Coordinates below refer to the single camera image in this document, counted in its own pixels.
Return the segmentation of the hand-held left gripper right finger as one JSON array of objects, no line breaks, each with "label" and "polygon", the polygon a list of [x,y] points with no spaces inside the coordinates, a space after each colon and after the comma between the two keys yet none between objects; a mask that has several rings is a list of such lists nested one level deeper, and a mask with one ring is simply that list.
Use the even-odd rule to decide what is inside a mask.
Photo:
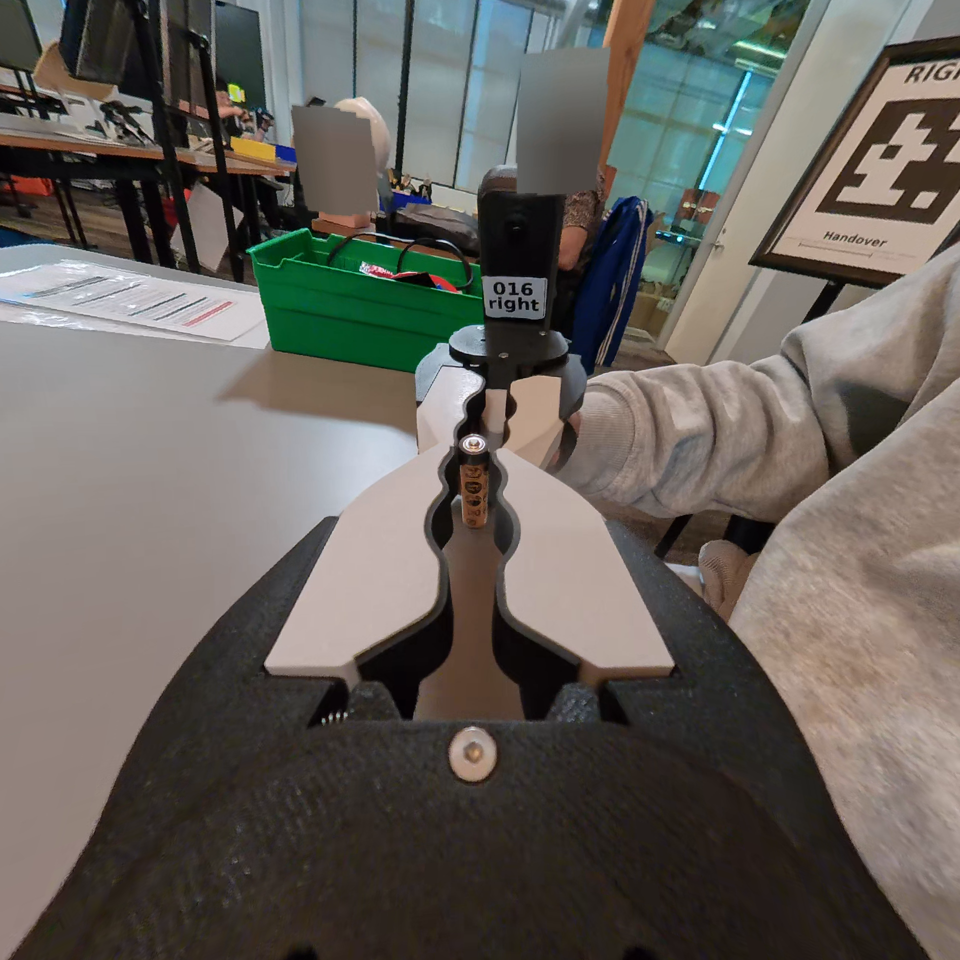
[{"label": "hand-held left gripper right finger", "polygon": [[589,686],[669,676],[675,661],[602,514],[508,449],[491,466],[498,517],[510,522],[497,582],[507,625]]}]

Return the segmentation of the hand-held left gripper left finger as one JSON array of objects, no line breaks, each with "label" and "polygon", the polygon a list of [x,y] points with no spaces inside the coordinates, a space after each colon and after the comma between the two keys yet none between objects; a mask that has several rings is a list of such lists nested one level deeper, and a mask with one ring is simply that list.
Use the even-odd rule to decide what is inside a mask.
[{"label": "hand-held left gripper left finger", "polygon": [[267,654],[267,673],[354,687],[363,658],[437,609],[441,561],[426,523],[447,490],[450,453],[432,446],[344,508]]}]

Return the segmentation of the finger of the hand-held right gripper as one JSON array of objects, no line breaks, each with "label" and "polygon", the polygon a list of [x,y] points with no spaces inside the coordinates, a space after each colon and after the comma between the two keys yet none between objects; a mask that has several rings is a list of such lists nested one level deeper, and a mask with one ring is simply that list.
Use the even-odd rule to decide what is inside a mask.
[{"label": "finger of the hand-held right gripper", "polygon": [[469,418],[469,404],[485,398],[484,378],[462,366],[441,366],[416,409],[418,454],[441,447],[449,450]]},{"label": "finger of the hand-held right gripper", "polygon": [[548,470],[561,447],[570,417],[568,383],[556,375],[514,380],[507,391],[507,417],[500,444],[533,467]]}]

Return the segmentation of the orange and black battery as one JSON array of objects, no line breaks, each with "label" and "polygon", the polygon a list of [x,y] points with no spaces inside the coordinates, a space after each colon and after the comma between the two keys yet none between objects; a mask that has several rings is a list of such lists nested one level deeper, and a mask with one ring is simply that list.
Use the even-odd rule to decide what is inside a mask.
[{"label": "orange and black battery", "polygon": [[491,454],[481,434],[464,436],[458,444],[462,523],[469,530],[483,529],[489,515]]}]

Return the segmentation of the person's right forearm grey sleeve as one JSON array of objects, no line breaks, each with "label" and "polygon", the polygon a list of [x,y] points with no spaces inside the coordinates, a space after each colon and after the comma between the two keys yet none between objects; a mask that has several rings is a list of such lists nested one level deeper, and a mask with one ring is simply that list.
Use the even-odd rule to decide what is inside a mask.
[{"label": "person's right forearm grey sleeve", "polygon": [[954,246],[753,364],[596,376],[558,478],[654,517],[777,522],[953,390],[958,282]]}]

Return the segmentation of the blue jacket with white stripes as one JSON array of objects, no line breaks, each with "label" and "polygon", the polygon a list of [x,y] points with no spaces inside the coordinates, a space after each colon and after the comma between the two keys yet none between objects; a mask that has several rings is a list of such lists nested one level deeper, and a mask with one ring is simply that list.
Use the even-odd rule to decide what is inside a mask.
[{"label": "blue jacket with white stripes", "polygon": [[571,350],[593,375],[612,366],[634,310],[653,215],[646,200],[618,198],[607,211],[573,307]]}]

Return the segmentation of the green plastic bin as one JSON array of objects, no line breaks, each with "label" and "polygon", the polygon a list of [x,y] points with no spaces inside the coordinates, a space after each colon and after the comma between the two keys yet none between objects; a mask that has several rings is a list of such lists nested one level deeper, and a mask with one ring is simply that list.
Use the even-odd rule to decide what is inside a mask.
[{"label": "green plastic bin", "polygon": [[[479,263],[446,242],[300,229],[248,254],[276,352],[413,373],[484,319]],[[402,275],[364,275],[362,261]]]}]

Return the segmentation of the wooden pillar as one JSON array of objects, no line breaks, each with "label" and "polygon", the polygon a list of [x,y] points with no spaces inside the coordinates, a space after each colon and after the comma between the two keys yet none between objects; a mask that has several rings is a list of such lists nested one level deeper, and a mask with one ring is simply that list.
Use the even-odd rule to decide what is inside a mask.
[{"label": "wooden pillar", "polygon": [[614,1],[606,23],[603,47],[608,50],[606,106],[600,164],[612,177],[609,155],[627,101],[655,1]]}]

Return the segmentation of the black sign easel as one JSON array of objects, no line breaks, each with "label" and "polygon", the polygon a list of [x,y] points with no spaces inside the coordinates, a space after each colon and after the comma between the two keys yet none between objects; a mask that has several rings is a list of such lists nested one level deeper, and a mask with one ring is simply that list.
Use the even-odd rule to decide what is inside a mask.
[{"label": "black sign easel", "polygon": [[846,286],[847,283],[843,280],[828,280],[825,282],[800,324],[805,325],[827,315]]}]

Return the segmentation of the printed paper sheet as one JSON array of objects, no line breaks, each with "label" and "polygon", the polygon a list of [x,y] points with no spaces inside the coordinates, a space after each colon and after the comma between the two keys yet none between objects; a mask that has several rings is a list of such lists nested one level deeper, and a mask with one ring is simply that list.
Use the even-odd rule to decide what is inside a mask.
[{"label": "printed paper sheet", "polygon": [[264,348],[269,333],[257,292],[167,279],[125,267],[61,258],[1,273],[3,306],[188,339]]}]

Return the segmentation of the black computer monitor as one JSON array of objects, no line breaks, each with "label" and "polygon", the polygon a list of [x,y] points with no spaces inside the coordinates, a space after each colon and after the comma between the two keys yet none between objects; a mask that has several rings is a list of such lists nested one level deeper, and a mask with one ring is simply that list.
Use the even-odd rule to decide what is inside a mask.
[{"label": "black computer monitor", "polygon": [[70,78],[119,88],[137,49],[139,1],[66,1],[58,50]]},{"label": "black computer monitor", "polygon": [[258,12],[217,1],[215,69],[228,85],[244,91],[246,104],[266,107],[263,51]]}]

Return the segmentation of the black stand pole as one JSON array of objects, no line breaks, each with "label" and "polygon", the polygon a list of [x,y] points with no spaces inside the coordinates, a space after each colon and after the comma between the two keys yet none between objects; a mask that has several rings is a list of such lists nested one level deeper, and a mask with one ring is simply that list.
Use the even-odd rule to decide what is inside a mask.
[{"label": "black stand pole", "polygon": [[[201,269],[201,261],[188,211],[181,163],[171,134],[167,102],[164,96],[160,46],[152,28],[149,4],[142,1],[124,1],[123,4],[133,28],[136,47],[150,89],[153,136],[162,150],[162,170],[174,199],[174,210],[183,253],[190,271],[198,274]],[[189,30],[186,36],[187,41],[199,55],[201,78],[207,102],[207,120],[213,142],[215,171],[222,204],[222,220],[226,230],[227,258],[234,282],[241,283],[244,280],[243,253],[237,243],[231,175],[227,167],[221,134],[220,110],[214,88],[210,59],[210,42],[205,35],[196,31]]]}]

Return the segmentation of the framed black and white marker sign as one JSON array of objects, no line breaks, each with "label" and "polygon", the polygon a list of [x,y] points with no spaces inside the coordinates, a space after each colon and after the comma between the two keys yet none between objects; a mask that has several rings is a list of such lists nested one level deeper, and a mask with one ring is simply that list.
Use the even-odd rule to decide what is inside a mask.
[{"label": "framed black and white marker sign", "polygon": [[959,37],[885,47],[750,258],[881,289],[958,242]]}]

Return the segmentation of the long wooden table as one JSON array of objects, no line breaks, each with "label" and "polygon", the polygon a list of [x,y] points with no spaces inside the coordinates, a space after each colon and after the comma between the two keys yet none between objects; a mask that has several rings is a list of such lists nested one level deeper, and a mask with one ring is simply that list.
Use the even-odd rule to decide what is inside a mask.
[{"label": "long wooden table", "polygon": [[[81,181],[109,182],[117,190],[119,206],[124,218],[127,241],[133,258],[148,265],[156,262],[163,267],[174,268],[177,258],[167,233],[163,212],[161,185],[167,186],[174,195],[173,174],[168,172],[162,148],[157,146],[128,146],[106,139],[84,140],[61,135],[54,131],[52,122],[37,121],[37,130],[24,131],[2,127],[2,176],[18,176],[28,179],[43,179],[58,185],[72,185]],[[87,158],[87,160],[64,159],[64,157]],[[191,169],[201,175],[210,175],[219,180],[220,169],[213,154],[198,150],[175,150],[174,172]],[[226,180],[225,196],[233,198],[230,187],[232,178],[237,179],[238,198],[242,213],[248,215],[248,226],[243,227],[248,239],[247,246],[260,243],[254,203],[257,199],[253,187],[254,177],[283,176],[294,171],[294,166],[277,159],[248,155],[235,150],[226,150],[223,173]],[[143,220],[141,199],[150,228]],[[244,280],[244,253],[234,238],[228,241],[231,274],[236,282]]]}]

